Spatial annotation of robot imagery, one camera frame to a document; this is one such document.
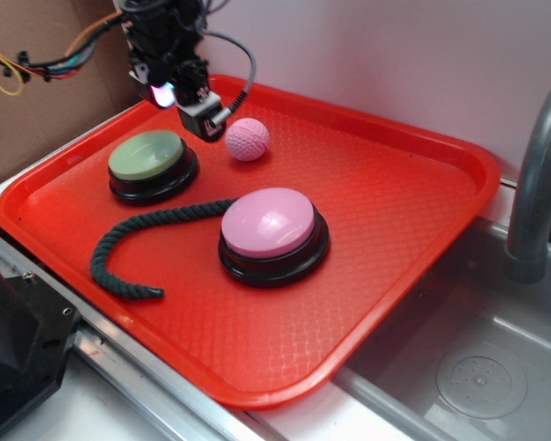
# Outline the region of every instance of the black machine part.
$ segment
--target black machine part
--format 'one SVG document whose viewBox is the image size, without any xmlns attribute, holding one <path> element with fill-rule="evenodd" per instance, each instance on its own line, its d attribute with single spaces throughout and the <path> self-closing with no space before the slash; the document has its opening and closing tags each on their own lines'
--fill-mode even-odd
<svg viewBox="0 0 551 441">
<path fill-rule="evenodd" d="M 200 0 L 125 0 L 120 8 L 128 25 L 132 77 L 143 99 L 159 104 L 152 87 L 173 87 L 187 130 L 206 142 L 217 141 L 226 123 L 212 122 L 222 111 L 208 81 L 208 62 L 195 52 L 202 40 L 206 11 Z"/>
<path fill-rule="evenodd" d="M 0 274 L 0 434 L 62 384 L 77 309 L 32 274 Z"/>
</svg>

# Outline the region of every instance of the dark green rope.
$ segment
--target dark green rope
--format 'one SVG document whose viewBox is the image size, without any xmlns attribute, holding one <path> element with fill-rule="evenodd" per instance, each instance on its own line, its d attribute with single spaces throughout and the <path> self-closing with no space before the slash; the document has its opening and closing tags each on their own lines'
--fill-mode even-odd
<svg viewBox="0 0 551 441">
<path fill-rule="evenodd" d="M 127 234 L 132 232 L 169 223 L 184 223 L 220 216 L 235 200 L 237 199 L 224 199 L 179 209 L 160 209 L 122 221 L 98 242 L 90 261 L 92 278 L 98 286 L 124 299 L 143 300 L 163 297 L 163 289 L 161 288 L 151 288 L 140 284 L 133 285 L 110 273 L 106 269 L 106 262 L 113 248 Z"/>
</svg>

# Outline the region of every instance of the cardboard box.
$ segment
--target cardboard box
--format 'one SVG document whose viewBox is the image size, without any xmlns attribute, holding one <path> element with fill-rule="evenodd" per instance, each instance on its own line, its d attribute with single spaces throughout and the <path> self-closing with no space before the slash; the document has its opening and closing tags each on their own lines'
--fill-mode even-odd
<svg viewBox="0 0 551 441">
<path fill-rule="evenodd" d="M 59 58 L 82 29 L 113 11 L 102 0 L 0 0 L 0 51 L 11 59 L 27 51 L 32 62 Z M 116 27 L 98 40 L 78 75 L 49 83 L 33 78 L 20 96 L 0 92 L 0 181 L 139 100 L 127 53 Z M 0 82 L 16 88 L 1 68 Z"/>
</svg>

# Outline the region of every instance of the gray faucet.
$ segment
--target gray faucet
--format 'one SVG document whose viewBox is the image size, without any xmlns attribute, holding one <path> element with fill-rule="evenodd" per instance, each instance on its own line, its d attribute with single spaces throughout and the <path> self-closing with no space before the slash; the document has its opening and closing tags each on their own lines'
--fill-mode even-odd
<svg viewBox="0 0 551 441">
<path fill-rule="evenodd" d="M 506 273 L 520 283 L 545 275 L 551 242 L 551 92 L 533 128 L 512 208 Z"/>
</svg>

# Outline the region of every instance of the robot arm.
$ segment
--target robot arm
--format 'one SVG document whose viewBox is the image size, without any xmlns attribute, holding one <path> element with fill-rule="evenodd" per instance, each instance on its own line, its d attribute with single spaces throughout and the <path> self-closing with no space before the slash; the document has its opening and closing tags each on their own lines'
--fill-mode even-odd
<svg viewBox="0 0 551 441">
<path fill-rule="evenodd" d="M 220 97 L 210 90 L 208 62 L 195 52 L 203 33 L 217 36 L 206 31 L 210 4 L 204 0 L 120 3 L 129 23 L 125 32 L 131 47 L 129 74 L 141 97 L 157 107 L 175 103 L 184 127 L 207 142 L 221 137 L 225 119 L 234 111 L 223 108 Z M 253 55 L 250 58 L 254 73 Z"/>
<path fill-rule="evenodd" d="M 255 58 L 239 41 L 207 30 L 206 18 L 225 6 L 222 0 L 119 0 L 121 12 L 103 17 L 86 28 L 70 45 L 63 57 L 49 62 L 31 62 L 26 51 L 15 61 L 0 53 L 3 75 L 14 75 L 19 95 L 31 77 L 45 81 L 62 80 L 77 74 L 90 60 L 97 39 L 113 26 L 124 24 L 130 45 L 130 76 L 142 98 L 157 107 L 176 104 L 184 127 L 206 142 L 218 140 L 225 131 L 226 119 L 241 105 L 255 76 Z M 223 107 L 220 96 L 210 90 L 208 62 L 196 54 L 203 36 L 229 41 L 242 49 L 251 61 L 247 83 L 239 96 Z"/>
</svg>

